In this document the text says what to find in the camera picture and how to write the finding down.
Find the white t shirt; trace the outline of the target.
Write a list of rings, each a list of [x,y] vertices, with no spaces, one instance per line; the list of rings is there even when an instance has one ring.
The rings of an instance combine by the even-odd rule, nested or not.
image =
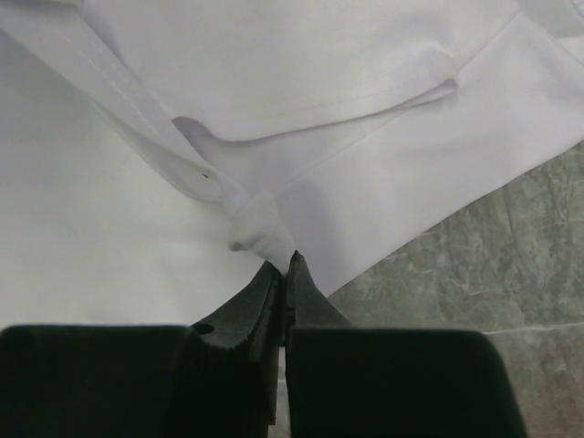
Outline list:
[[[580,1],[4,1],[1,323],[332,293],[582,137]]]

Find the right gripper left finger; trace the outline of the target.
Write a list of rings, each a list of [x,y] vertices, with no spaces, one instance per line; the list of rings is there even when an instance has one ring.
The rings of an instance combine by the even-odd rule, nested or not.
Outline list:
[[[4,437],[265,437],[276,419],[282,277],[271,265],[190,326],[1,333]]]

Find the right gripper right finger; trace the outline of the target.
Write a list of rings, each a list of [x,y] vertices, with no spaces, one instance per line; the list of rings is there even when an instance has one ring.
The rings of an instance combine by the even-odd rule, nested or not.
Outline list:
[[[360,328],[287,273],[286,379],[295,437],[524,437],[506,367],[477,331]]]

